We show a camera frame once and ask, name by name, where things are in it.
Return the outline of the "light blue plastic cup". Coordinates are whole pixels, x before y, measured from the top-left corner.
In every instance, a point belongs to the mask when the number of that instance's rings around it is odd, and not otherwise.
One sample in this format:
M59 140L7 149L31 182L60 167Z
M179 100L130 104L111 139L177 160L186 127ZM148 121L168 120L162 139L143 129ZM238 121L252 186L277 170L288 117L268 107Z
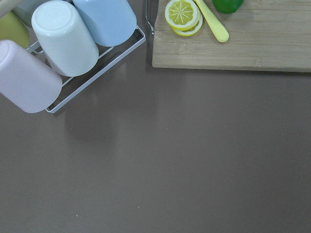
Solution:
M124 43L134 33L137 18L126 0L75 0L94 41L105 47Z

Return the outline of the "yellow lemon slice toy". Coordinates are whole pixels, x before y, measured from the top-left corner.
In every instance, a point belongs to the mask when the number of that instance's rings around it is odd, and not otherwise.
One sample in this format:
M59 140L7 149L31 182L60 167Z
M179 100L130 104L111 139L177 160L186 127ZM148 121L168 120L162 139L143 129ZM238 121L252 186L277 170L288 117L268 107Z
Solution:
M199 32L203 17L198 6L192 0L171 0L165 7L165 19L171 30L183 37Z

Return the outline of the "white plastic cup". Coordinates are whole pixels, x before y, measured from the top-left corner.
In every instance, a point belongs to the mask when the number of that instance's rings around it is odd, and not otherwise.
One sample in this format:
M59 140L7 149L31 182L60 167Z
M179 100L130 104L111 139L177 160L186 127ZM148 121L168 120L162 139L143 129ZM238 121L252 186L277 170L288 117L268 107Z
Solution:
M54 71L72 77L89 72L99 50L76 8L63 0L38 6L32 28Z

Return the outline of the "green toy lime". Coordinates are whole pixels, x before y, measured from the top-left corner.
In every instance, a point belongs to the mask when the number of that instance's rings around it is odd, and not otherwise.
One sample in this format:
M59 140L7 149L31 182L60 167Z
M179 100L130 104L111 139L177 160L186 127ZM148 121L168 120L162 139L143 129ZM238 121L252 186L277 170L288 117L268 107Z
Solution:
M223 14L236 12L244 3L244 0L212 0L217 11Z

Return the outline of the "pink plastic cup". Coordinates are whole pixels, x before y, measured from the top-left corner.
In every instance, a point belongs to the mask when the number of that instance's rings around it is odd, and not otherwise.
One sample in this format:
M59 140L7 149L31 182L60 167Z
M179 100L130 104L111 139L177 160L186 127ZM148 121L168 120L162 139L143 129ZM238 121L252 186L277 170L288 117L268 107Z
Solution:
M22 111L37 113L59 96L62 79L11 40L0 42L0 92Z

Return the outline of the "wooden cutting board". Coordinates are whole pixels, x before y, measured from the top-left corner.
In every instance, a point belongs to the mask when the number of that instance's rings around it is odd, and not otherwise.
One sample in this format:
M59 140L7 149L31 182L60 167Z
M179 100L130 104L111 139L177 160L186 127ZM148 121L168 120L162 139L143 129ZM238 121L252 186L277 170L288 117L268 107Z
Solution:
M311 3L308 0L246 0L232 14L215 10L229 32L220 43L204 23L190 37L176 35L158 3L153 42L153 67L310 72Z

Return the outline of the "grey-green plastic cup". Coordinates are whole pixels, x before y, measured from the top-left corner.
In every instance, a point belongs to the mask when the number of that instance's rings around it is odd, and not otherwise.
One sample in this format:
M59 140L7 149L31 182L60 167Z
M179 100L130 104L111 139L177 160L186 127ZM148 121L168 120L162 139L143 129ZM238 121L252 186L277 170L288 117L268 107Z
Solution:
M36 8L47 0L24 0L13 9L13 13L29 28L32 28L32 15Z

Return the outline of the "yellow-green plastic cup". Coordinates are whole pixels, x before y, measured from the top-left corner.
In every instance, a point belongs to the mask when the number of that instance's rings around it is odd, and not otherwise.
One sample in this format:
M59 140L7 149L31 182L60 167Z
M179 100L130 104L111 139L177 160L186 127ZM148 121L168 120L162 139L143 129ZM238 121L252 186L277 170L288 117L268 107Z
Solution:
M0 19L0 39L12 40L24 49L30 43L30 36L26 26L12 11Z

